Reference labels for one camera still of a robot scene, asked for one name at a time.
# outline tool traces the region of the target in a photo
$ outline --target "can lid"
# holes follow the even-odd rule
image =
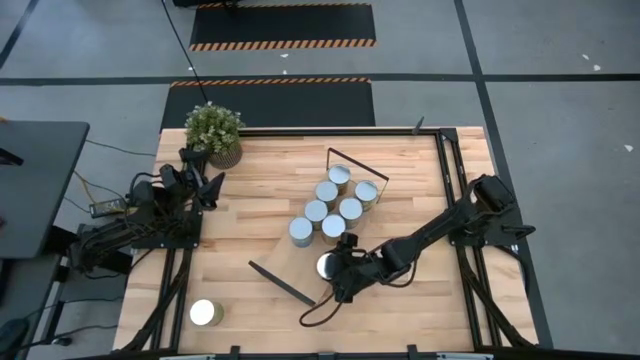
[[[347,230],[347,224],[340,215],[329,215],[322,220],[322,232],[330,237],[338,237],[345,230]]]
[[[345,198],[340,202],[340,215],[347,220],[362,216],[362,203],[356,198]]]
[[[306,239],[312,231],[313,226],[309,219],[297,217],[289,223],[289,235],[294,239]]]
[[[324,253],[320,256],[318,262],[316,263],[316,270],[318,271],[318,275],[320,275],[320,277],[325,280],[331,280],[331,276],[327,272],[327,262],[330,256],[331,253]]]
[[[196,325],[207,325],[215,315],[216,309],[209,300],[198,300],[191,305],[189,317]]]
[[[333,201],[338,197],[338,187],[331,181],[323,181],[316,186],[316,197],[322,201]]]
[[[311,221],[322,221],[327,217],[327,204],[320,200],[313,200],[304,207],[304,216]]]
[[[356,185],[356,196],[362,201],[371,201],[378,196],[378,187],[372,181],[360,181]]]
[[[333,165],[329,168],[329,180],[334,184],[345,184],[351,178],[351,170],[344,165]]]

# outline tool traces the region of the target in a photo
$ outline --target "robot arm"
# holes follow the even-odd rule
[[[422,250],[444,236],[458,233],[482,246],[490,230],[508,231],[517,239],[533,232],[535,228],[531,226],[513,226],[503,221],[515,209],[515,198],[502,181],[483,175],[469,184],[454,206],[409,236],[390,239],[365,252],[355,249],[356,235],[343,234],[336,248],[320,258],[318,270],[331,283],[336,301],[350,303],[354,295],[376,282],[394,286],[392,282],[411,270]]]

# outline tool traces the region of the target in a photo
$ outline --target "orange and black stripe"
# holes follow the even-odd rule
[[[314,3],[314,4],[253,4],[253,5],[238,5],[239,8],[262,8],[262,7],[300,7],[300,6],[371,6],[367,3]],[[198,5],[198,9],[223,7],[222,3],[214,4],[202,4]]]
[[[313,49],[313,48],[347,48],[373,47],[375,39],[338,39],[338,40],[280,40],[280,41],[246,41],[229,43],[192,44],[191,51],[226,51],[226,50],[274,50],[274,49]]]
[[[241,80],[209,80],[209,81],[174,81],[174,86],[223,86],[223,85],[267,85],[267,84],[310,84],[310,83],[371,83],[366,77],[323,77],[323,78],[274,78],[274,79],[241,79]]]

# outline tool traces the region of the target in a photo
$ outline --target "plant pot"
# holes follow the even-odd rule
[[[240,141],[231,145],[229,151],[222,154],[211,154],[209,156],[209,164],[216,169],[230,169],[240,162],[242,159],[242,145]]]

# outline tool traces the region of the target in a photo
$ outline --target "green leaves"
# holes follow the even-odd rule
[[[228,152],[240,139],[238,129],[244,127],[239,112],[213,105],[211,101],[205,106],[196,106],[187,115],[187,144],[198,151]]]

